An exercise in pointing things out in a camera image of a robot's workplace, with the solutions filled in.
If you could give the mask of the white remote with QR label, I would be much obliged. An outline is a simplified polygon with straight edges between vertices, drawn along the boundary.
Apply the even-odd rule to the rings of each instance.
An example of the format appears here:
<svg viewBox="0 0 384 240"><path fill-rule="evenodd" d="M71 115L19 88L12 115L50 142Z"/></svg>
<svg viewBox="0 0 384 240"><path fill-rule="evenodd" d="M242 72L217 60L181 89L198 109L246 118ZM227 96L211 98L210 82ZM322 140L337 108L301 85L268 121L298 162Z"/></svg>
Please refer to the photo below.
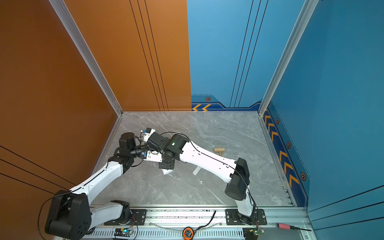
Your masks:
<svg viewBox="0 0 384 240"><path fill-rule="evenodd" d="M171 174L174 170L167 170L167 169L162 169L162 172L164 175Z"/></svg>

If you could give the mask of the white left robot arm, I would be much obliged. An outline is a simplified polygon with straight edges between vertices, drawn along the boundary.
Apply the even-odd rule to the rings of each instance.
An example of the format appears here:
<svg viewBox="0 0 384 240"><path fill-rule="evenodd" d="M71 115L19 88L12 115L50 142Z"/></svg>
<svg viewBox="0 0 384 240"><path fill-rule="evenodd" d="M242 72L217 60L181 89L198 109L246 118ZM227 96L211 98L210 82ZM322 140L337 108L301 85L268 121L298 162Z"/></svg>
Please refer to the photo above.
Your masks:
<svg viewBox="0 0 384 240"><path fill-rule="evenodd" d="M58 191L51 200L44 227L45 233L69 240L80 240L91 234L95 227L109 221L118 225L133 222L130 204L113 200L93 207L94 199L115 179L129 170L136 158L144 159L149 150L140 138L128 132L121 135L119 147L99 171L68 191Z"/></svg>

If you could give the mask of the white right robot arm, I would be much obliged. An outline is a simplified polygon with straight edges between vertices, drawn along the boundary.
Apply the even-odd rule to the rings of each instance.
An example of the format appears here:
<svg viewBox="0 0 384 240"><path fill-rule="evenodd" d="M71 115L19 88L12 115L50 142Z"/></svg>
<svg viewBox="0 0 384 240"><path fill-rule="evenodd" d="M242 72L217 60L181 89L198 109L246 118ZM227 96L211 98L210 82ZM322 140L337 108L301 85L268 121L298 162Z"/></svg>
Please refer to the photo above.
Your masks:
<svg viewBox="0 0 384 240"><path fill-rule="evenodd" d="M148 128L144 131L143 140L149 147L145 160L158 162L163 174L170 174L174 170L175 161L190 163L211 172L227 184L225 193L236 201L240 221L245 225L257 224L253 215L256 204L249 190L250 171L246 160L221 157L199 147L180 133L174 133L169 139Z"/></svg>

